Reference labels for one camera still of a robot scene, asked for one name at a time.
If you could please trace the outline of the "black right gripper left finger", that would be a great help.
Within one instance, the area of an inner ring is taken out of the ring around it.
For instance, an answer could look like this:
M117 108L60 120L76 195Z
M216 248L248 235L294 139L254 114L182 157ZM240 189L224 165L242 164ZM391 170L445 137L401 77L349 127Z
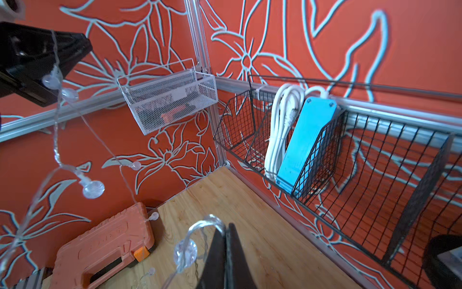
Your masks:
M226 237L216 229L208 257L196 289L224 289L226 264Z

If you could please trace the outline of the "clear bulb string lights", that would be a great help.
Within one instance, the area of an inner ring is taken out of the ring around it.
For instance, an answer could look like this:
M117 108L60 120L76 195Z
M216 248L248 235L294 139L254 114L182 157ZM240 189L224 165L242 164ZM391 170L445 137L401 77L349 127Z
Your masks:
M53 176L58 172L58 171L67 171L75 175L75 178L78 178L79 185L82 187L82 192L83 196L86 199L97 199L103 195L105 192L105 186L103 182L97 181L97 180L92 180L88 176L85 175L85 172L82 171L79 167L71 166L69 164L65 164L61 161L61 155L59 153L59 146L58 146L58 124L60 123L60 110L61 110L61 103L62 101L66 101L68 103L65 108L71 108L75 111L78 116L81 117L81 119L84 121L85 125L88 127L90 132L96 137L96 139L102 144L102 146L107 150L109 154L112 155L112 158L109 159L110 163L109 166L115 166L117 164L119 166L119 171L121 174L122 179L127 185L128 190L130 191L133 201L136 203L135 200L135 193L131 190L129 184L127 183L127 180L123 174L122 168L123 167L129 167L130 169L137 171L138 175L140 174L141 171L147 171L148 165L143 165L139 161L129 161L128 159L122 159L113 154L113 152L109 149L107 144L96 134L96 132L93 130L93 128L89 125L88 121L84 117L84 115L79 111L79 109L76 107L76 105L73 105L73 103L78 102L78 93L75 90L68 89L68 88L63 88L63 81L65 78L62 77L61 71L58 67L59 60L56 60L56 64L54 65L54 68L52 72L49 75L46 75L43 77L42 82L43 84L49 88L49 89L56 89L58 92L58 98L57 98L57 109L54 113L54 135L53 135L53 142L54 142L54 158L56 163L58 164L58 167L54 169L47 177L44 179L44 181L41 183L40 187L38 188L37 192L35 193L32 202L30 206L28 207L27 212L25 213L25 217L22 221L21 224L18 222L14 223L16 226L16 233L15 234L10 234L11 241L9 243L2 244L4 250L3 253L1 254L1 276L8 278L9 272L10 272L10 267L13 266L13 263L16 261L16 257L13 260L13 256L16 254L17 248L22 248L24 249L24 254L29 254L25 248L23 248L26 244L26 239L29 237L32 237L32 233L29 234L28 231L29 229L32 228L30 226L31 221L38 215L42 207L38 208L37 206L39 205L40 202L42 202L42 199L45 199L48 197L50 203L50 208L51 211L53 210L52 208L55 205L55 199L51 198L53 197L51 194L47 193L45 191L45 186L50 182L50 180L53 178Z

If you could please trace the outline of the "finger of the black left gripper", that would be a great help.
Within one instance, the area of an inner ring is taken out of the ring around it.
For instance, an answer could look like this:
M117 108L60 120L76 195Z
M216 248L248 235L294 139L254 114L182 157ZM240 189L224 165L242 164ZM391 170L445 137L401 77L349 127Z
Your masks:
M56 89L42 79L56 60L65 78L93 47L81 33L45 30L9 22L1 23L1 97L17 94L47 107L57 102Z

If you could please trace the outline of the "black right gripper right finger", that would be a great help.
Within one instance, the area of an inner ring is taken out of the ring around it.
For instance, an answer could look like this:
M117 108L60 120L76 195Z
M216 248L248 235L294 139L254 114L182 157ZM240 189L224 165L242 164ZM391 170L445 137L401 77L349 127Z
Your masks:
M226 288L256 289L245 259L237 228L230 223L226 232Z

